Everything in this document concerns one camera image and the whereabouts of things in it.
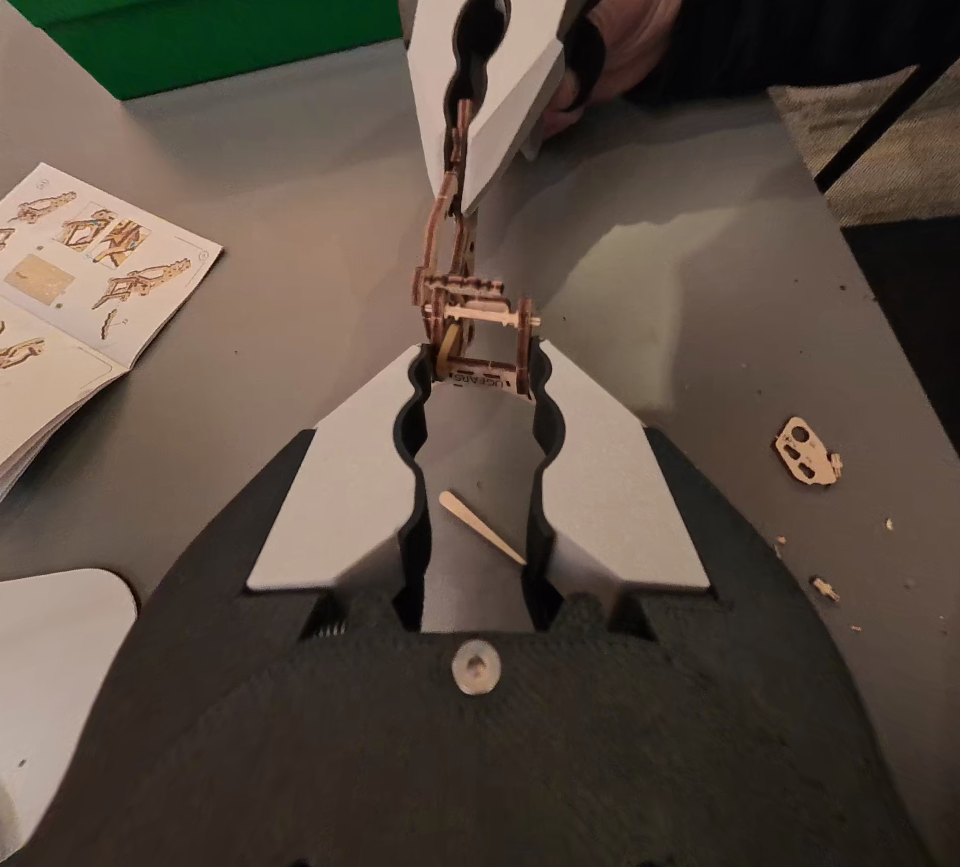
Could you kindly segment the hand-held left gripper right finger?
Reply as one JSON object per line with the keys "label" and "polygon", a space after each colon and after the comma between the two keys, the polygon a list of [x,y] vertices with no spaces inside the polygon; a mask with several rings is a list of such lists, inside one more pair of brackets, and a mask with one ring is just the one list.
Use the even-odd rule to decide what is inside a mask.
{"label": "hand-held left gripper right finger", "polygon": [[548,629],[572,597],[610,621],[633,592],[702,595],[711,581],[642,421],[563,354],[534,338],[534,470],[526,606]]}

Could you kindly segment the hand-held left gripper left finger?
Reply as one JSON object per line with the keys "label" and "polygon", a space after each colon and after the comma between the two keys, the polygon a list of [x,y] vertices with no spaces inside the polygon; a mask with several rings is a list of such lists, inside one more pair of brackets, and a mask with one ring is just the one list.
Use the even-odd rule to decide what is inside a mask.
{"label": "hand-held left gripper left finger", "polygon": [[432,354],[413,345],[320,420],[246,579],[254,593],[386,593],[422,629],[431,525],[416,460]]}

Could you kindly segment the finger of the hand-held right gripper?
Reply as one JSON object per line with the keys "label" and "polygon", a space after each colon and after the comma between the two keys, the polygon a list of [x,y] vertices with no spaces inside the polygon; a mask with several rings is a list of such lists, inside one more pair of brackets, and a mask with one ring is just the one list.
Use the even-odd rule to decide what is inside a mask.
{"label": "finger of the hand-held right gripper", "polygon": [[468,127],[461,210],[471,215],[527,141],[563,73],[568,0],[506,0],[506,28],[486,63],[486,92]]}
{"label": "finger of the hand-held right gripper", "polygon": [[479,132],[480,108],[487,87],[486,64],[479,55],[478,30],[468,27],[458,39],[461,22],[473,0],[416,0],[411,39],[407,48],[415,115],[426,171],[434,194],[439,194],[448,163],[450,93],[465,83],[474,111],[467,148]]}

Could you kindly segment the small wooden model frame assembly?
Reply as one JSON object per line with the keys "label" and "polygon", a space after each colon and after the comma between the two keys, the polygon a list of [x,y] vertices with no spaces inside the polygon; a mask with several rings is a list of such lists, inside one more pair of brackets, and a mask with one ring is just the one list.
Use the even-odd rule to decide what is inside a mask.
{"label": "small wooden model frame assembly", "polygon": [[[435,275],[429,278],[427,286],[428,313],[424,314],[420,308],[419,311],[434,358],[434,379],[498,389],[529,400],[532,397],[532,345],[541,325],[533,301],[522,297],[517,306],[513,306],[503,281],[472,275]],[[449,377],[439,380],[436,372],[438,348],[446,327],[452,322],[459,322],[462,326],[462,345],[459,356],[451,358]],[[514,332],[516,351],[512,362],[468,356],[478,324],[493,324]]]}

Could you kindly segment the person's right hand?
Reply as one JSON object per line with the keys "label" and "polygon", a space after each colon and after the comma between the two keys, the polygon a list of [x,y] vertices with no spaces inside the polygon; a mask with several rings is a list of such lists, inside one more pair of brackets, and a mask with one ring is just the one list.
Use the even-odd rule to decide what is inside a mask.
{"label": "person's right hand", "polygon": [[589,13],[605,45],[604,66],[581,105],[579,82],[564,72],[541,117],[541,133],[548,140],[576,124],[585,111],[610,103],[646,79],[665,56],[683,0],[601,0]]}

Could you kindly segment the thin wooden stick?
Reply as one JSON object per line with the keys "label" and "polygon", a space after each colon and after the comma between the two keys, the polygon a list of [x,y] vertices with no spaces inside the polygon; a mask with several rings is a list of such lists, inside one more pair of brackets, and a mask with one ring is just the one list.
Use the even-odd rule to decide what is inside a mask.
{"label": "thin wooden stick", "polygon": [[451,490],[443,490],[438,496],[438,503],[450,513],[451,516],[509,558],[510,561],[521,567],[526,566],[526,559],[518,551],[513,549],[503,537],[500,537],[496,531],[487,525],[485,521],[474,513],[474,511]]}

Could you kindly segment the small wooden plate with holes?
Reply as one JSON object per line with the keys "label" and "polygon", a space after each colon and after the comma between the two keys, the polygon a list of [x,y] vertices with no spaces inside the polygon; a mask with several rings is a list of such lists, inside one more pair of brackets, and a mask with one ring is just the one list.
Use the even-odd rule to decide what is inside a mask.
{"label": "small wooden plate with holes", "polygon": [[773,450],[789,474],[805,486],[832,486],[842,476],[840,455],[829,451],[802,417],[786,420],[774,438]]}

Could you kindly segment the assembly instruction booklet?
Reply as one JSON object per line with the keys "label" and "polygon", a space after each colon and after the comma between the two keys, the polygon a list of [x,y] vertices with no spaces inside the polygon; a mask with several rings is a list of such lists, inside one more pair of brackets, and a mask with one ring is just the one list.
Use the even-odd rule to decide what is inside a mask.
{"label": "assembly instruction booklet", "polygon": [[1,201],[1,498],[125,377],[221,245],[41,163]]}

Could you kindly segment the white desk stand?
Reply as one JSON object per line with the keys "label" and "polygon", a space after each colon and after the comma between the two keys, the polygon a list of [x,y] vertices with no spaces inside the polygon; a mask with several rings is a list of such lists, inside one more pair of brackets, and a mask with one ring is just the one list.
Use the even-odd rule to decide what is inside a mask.
{"label": "white desk stand", "polygon": [[138,616],[116,574],[82,568],[1,584],[1,861],[31,838]]}

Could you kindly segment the person's dark clothing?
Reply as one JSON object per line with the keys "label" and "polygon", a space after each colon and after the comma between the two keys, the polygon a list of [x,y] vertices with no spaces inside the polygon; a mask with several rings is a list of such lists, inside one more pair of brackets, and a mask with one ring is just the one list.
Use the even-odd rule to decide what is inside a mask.
{"label": "person's dark clothing", "polygon": [[958,451],[959,217],[849,226],[842,232]]}

